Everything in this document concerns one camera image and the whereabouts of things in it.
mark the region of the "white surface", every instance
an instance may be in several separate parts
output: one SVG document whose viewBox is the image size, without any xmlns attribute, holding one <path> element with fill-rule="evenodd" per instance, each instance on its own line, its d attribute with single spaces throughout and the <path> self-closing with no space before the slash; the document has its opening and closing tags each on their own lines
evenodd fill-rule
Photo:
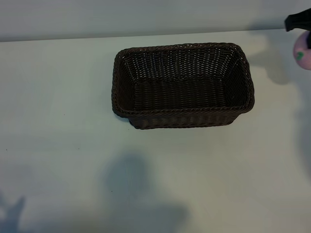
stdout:
<svg viewBox="0 0 311 233">
<path fill-rule="evenodd" d="M 0 41 L 284 28 L 309 0 L 1 0 Z"/>
<path fill-rule="evenodd" d="M 311 72 L 292 59 L 300 32 L 0 43 L 0 205 L 24 196 L 19 230 L 34 233 L 310 232 Z M 118 51 L 196 42 L 242 47 L 251 112 L 224 127 L 146 131 L 115 117 Z"/>
</svg>

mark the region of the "rectangular basket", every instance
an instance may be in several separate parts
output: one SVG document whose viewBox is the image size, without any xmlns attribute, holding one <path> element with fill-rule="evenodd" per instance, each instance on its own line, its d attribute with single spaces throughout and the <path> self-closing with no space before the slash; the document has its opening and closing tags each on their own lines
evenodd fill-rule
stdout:
<svg viewBox="0 0 311 233">
<path fill-rule="evenodd" d="M 137 129 L 228 125 L 253 106 L 249 64 L 235 44 L 131 48 L 116 56 L 112 109 Z"/>
</svg>

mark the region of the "wicker basket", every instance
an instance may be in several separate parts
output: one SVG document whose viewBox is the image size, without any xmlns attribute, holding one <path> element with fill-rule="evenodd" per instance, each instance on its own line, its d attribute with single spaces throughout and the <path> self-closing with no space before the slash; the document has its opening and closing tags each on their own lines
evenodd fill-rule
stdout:
<svg viewBox="0 0 311 233">
<path fill-rule="evenodd" d="M 228 125 L 253 106 L 249 64 L 235 44 L 131 48 L 116 56 L 112 109 L 137 129 Z"/>
</svg>

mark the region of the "basket bottom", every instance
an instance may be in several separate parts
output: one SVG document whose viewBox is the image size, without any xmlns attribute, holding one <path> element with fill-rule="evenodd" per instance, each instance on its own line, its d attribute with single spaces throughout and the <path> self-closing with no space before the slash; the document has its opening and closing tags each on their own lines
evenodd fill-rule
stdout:
<svg viewBox="0 0 311 233">
<path fill-rule="evenodd" d="M 223 126 L 231 124 L 239 115 L 231 116 L 180 116 L 180 117 L 157 117 L 149 119 L 129 119 L 136 129 L 156 128 L 198 128 Z"/>
<path fill-rule="evenodd" d="M 227 106 L 223 80 L 217 77 L 145 80 L 134 90 L 135 111 Z"/>
</svg>

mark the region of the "white table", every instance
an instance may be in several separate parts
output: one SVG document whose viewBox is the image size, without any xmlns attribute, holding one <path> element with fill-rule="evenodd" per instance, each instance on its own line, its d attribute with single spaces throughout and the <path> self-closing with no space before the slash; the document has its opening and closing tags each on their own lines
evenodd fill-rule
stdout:
<svg viewBox="0 0 311 233">
<path fill-rule="evenodd" d="M 0 43 L 2 221 L 12 208 L 0 233 L 309 233 L 311 72 L 292 58 L 299 33 Z M 251 112 L 145 131 L 113 114 L 118 51 L 201 42 L 242 47 Z"/>
</svg>

